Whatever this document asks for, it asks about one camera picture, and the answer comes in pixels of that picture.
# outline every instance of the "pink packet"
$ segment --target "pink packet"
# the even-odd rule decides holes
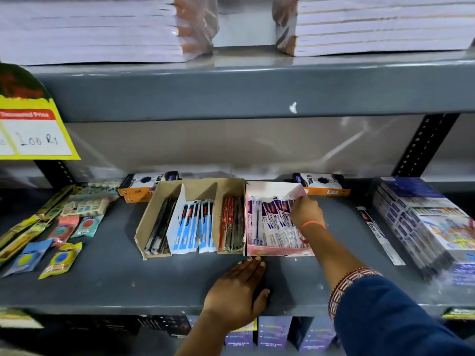
[[[62,246],[69,239],[69,236],[74,232],[79,224],[79,215],[73,216],[59,216],[58,225],[51,232],[48,239],[54,239],[51,246]]]

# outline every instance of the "blue sleeve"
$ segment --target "blue sleeve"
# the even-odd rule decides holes
[[[348,356],[475,355],[382,276],[353,282],[341,296],[334,326]]]

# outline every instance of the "blue packet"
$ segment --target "blue packet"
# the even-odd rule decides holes
[[[54,239],[48,239],[40,242],[28,243],[2,277],[14,273],[33,271],[53,241]]]

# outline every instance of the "orange box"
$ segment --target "orange box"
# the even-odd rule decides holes
[[[180,180],[177,171],[128,174],[119,187],[126,203],[149,202],[160,181]]]
[[[351,191],[343,175],[294,173],[292,180],[301,184],[307,195],[348,196]]]

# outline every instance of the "gray shelf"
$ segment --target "gray shelf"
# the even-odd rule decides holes
[[[475,111],[473,49],[292,58],[273,47],[231,47],[185,64],[28,69],[65,122]]]
[[[43,192],[46,199],[50,194]],[[22,196],[23,203],[27,203],[27,195]],[[362,261],[394,281],[430,314],[440,315],[448,306],[474,305],[473,288],[422,281],[390,231],[373,213],[407,262],[407,266],[393,266],[356,212],[355,206],[361,203],[344,197],[318,199],[328,229],[335,237]],[[243,257],[189,253],[143,261],[134,243],[134,233],[146,205],[127,204],[122,198],[115,202],[96,236],[83,238],[84,248],[67,274],[37,280],[54,253],[49,250],[34,272],[0,279],[0,307],[27,308],[48,314],[199,314],[213,282]],[[30,206],[24,212],[36,208]],[[2,228],[14,223],[11,216],[0,218]],[[315,258],[266,257],[264,260],[267,271],[263,285],[271,289],[265,315],[327,313],[330,290]]]

